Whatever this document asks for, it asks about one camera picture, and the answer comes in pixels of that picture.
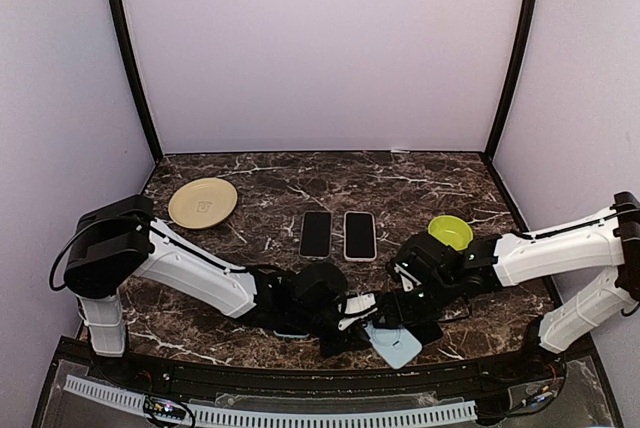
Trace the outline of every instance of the white wall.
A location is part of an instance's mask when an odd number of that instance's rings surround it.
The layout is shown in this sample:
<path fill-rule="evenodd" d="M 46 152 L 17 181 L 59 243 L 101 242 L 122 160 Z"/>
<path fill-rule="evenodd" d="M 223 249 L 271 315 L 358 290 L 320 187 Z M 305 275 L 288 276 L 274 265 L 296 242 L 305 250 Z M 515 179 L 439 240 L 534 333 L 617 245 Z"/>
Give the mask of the white wall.
<path fill-rule="evenodd" d="M 533 229 L 640 197 L 640 0 L 538 0 L 497 168 Z M 566 297 L 594 272 L 558 277 Z M 628 426 L 640 419 L 640 316 L 594 337 Z"/>
<path fill-rule="evenodd" d="M 521 0 L 125 0 L 167 152 L 482 150 Z"/>
<path fill-rule="evenodd" d="M 0 0 L 0 405 L 31 419 L 71 293 L 47 287 L 78 216 L 139 191 L 152 160 L 107 0 Z"/>

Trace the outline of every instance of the black phone screen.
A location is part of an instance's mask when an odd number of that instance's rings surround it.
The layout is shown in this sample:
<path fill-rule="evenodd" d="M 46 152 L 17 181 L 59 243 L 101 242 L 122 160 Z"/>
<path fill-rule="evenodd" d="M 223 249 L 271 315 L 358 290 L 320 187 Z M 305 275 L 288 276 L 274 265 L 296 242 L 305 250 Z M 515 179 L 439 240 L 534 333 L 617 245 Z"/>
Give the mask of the black phone screen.
<path fill-rule="evenodd" d="M 331 251 L 331 213 L 308 211 L 302 219 L 300 256 L 326 258 Z"/>
<path fill-rule="evenodd" d="M 370 213 L 345 215 L 345 258 L 373 260 L 376 257 L 376 232 Z"/>

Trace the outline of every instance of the black cable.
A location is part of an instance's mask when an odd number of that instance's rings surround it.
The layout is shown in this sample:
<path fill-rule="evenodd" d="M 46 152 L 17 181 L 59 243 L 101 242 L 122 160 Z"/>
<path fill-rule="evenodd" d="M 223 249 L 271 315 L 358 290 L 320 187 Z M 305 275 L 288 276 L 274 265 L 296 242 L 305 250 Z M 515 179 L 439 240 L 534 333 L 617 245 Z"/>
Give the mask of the black cable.
<path fill-rule="evenodd" d="M 553 402 L 556 399 L 558 399 L 560 397 L 560 394 L 562 393 L 562 390 L 564 390 L 564 387 L 567 384 L 566 352 L 564 352 L 562 354 L 562 366 L 563 366 L 564 375 L 562 377 L 562 383 L 558 387 L 558 391 L 540 409 L 538 409 L 536 411 L 529 411 L 527 413 L 516 413 L 516 411 L 518 411 L 518 410 L 521 410 L 523 408 L 528 408 L 530 406 L 531 401 L 535 401 L 536 398 L 538 398 L 539 396 L 542 396 L 545 392 L 534 393 L 533 395 L 530 395 L 527 398 L 523 399 L 520 403 L 518 403 L 513 408 L 511 408 L 511 409 L 509 409 L 507 411 L 504 411 L 502 413 L 485 413 L 485 412 L 478 411 L 477 412 L 478 417 L 479 418 L 520 418 L 520 417 L 523 417 L 523 416 L 537 415 L 538 413 L 541 413 L 542 411 L 546 410 L 547 408 L 549 408 L 549 406 L 551 406 L 553 404 Z"/>
<path fill-rule="evenodd" d="M 98 371 L 98 373 L 100 373 L 100 376 L 102 376 L 102 378 L 104 378 L 106 381 L 111 383 L 113 386 L 117 386 L 118 388 L 125 389 L 127 391 L 130 391 L 132 393 L 136 393 L 138 395 L 157 398 L 158 400 L 168 401 L 169 403 L 173 403 L 174 405 L 180 406 L 182 409 L 184 409 L 184 411 L 187 412 L 187 414 L 189 415 L 189 417 L 191 419 L 191 423 L 189 425 L 189 428 L 196 428 L 196 423 L 197 423 L 196 415 L 193 413 L 193 410 L 191 408 L 189 408 L 182 401 L 180 401 L 180 400 L 172 400 L 171 398 L 165 398 L 164 396 L 158 396 L 158 395 L 153 394 L 153 392 L 151 392 L 151 391 L 137 390 L 137 389 L 134 389 L 134 388 L 129 388 L 127 386 L 122 385 L 121 383 L 117 383 L 117 382 L 113 381 L 113 379 L 111 379 L 109 376 L 104 374 L 104 371 L 102 371 L 102 369 L 100 368 L 99 364 L 96 363 L 93 360 L 93 350 L 91 350 L 91 365 Z M 151 382 L 151 389 L 153 390 L 153 378 L 149 378 L 149 381 Z M 153 413 L 144 413 L 143 412 L 143 415 L 147 415 L 147 414 L 151 417 L 152 420 L 165 423 L 163 420 L 158 420 L 153 415 Z"/>
<path fill-rule="evenodd" d="M 591 221 L 585 221 L 583 223 L 579 223 L 577 225 L 572 225 L 572 226 L 567 226 L 566 228 L 560 228 L 559 230 L 553 230 L 553 231 L 547 231 L 545 233 L 540 233 L 539 235 L 531 235 L 529 233 L 522 233 L 518 230 L 511 230 L 511 233 L 513 233 L 514 235 L 516 235 L 518 238 L 522 238 L 524 240 L 541 240 L 544 238 L 551 238 L 552 236 L 556 236 L 556 235 L 560 235 L 562 233 L 568 233 L 570 231 L 575 231 L 575 230 L 579 230 L 581 228 L 586 228 L 587 226 L 592 226 L 592 225 L 597 225 L 599 224 L 601 221 L 609 221 L 613 218 L 618 218 L 619 216 L 622 215 L 627 215 L 629 213 L 637 213 L 640 212 L 640 208 L 633 208 L 631 210 L 626 210 L 626 211 L 621 211 L 621 212 L 616 212 L 616 213 L 612 213 L 610 215 L 607 215 L 603 218 L 597 218 Z"/>
<path fill-rule="evenodd" d="M 87 231 L 89 231 L 92 228 L 95 228 L 98 225 L 101 225 L 103 223 L 110 223 L 113 221 L 127 221 L 129 223 L 135 222 L 137 224 L 146 226 L 146 223 L 140 220 L 139 218 L 135 218 L 131 216 L 111 216 L 109 218 L 102 218 L 100 220 L 96 220 L 93 223 L 90 223 L 84 228 L 82 228 L 75 235 L 73 235 L 69 241 L 67 241 L 67 243 L 64 245 L 62 250 L 60 250 L 60 253 L 58 253 L 58 256 L 56 256 L 56 259 L 53 262 L 53 265 L 51 266 L 51 271 L 49 272 L 49 288 L 51 288 L 52 291 L 62 291 L 67 287 L 66 283 L 62 283 L 62 285 L 55 286 L 53 280 L 55 278 L 56 271 L 58 270 L 58 265 L 62 261 L 62 258 L 64 258 L 64 255 L 67 253 L 67 251 L 69 251 L 69 249 L 73 246 L 73 244 L 76 241 L 78 241 L 78 238 L 80 238 Z"/>
<path fill-rule="evenodd" d="M 636 314 L 636 312 L 638 311 L 638 309 L 640 309 L 640 303 L 638 303 L 633 310 L 631 310 L 630 312 L 626 312 L 624 310 L 620 310 L 620 314 L 624 317 L 629 317 L 629 316 L 633 316 Z"/>
<path fill-rule="evenodd" d="M 497 376 L 497 375 L 494 375 L 492 373 L 483 372 L 483 373 L 478 374 L 478 376 L 480 376 L 481 378 L 488 378 L 489 380 L 493 380 L 493 381 L 496 381 L 498 383 L 518 383 L 518 382 L 524 380 L 527 375 L 526 375 L 526 373 L 523 373 L 520 376 L 514 376 L 512 378 L 506 378 L 504 376 Z"/>

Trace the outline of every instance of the marble tabletop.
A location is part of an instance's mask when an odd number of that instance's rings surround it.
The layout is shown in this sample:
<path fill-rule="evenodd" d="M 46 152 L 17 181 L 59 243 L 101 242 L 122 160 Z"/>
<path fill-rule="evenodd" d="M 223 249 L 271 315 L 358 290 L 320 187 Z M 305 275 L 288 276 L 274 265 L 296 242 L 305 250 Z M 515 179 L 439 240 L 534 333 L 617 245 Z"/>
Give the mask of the marble tabletop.
<path fill-rule="evenodd" d="M 298 248 L 302 216 L 333 213 L 329 261 L 339 266 L 351 291 L 397 287 L 385 263 L 411 234 L 437 215 L 470 223 L 474 236 L 504 233 L 513 219 L 477 154 L 325 152 L 174 155 L 158 166 L 144 192 L 155 213 L 182 185 L 218 177 L 238 190 L 238 206 L 221 225 L 202 231 L 169 226 L 216 255 L 238 264 L 268 263 L 299 270 L 308 261 Z M 349 263 L 342 256 L 347 211 L 376 219 L 378 258 Z M 222 317 L 214 308 L 161 284 L 129 278 L 120 288 L 130 348 L 137 353 L 200 363 L 291 370 L 374 369 L 385 362 L 368 349 L 323 358 L 316 339 L 284 340 Z M 527 323 L 553 308 L 540 280 L 474 299 L 473 316 L 442 325 L 444 337 L 412 365 L 466 360 L 516 350 Z M 463 306 L 447 313 L 455 317 Z"/>

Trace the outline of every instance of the green bowl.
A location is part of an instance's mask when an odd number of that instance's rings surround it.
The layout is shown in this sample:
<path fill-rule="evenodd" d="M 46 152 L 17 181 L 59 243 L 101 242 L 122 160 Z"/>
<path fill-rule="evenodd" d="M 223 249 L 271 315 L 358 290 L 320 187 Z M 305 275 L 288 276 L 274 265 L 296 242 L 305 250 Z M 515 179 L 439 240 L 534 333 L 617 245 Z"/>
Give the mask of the green bowl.
<path fill-rule="evenodd" d="M 466 221 L 456 216 L 437 216 L 427 230 L 436 240 L 451 246 L 454 250 L 463 251 L 467 249 L 473 240 L 473 231 Z"/>

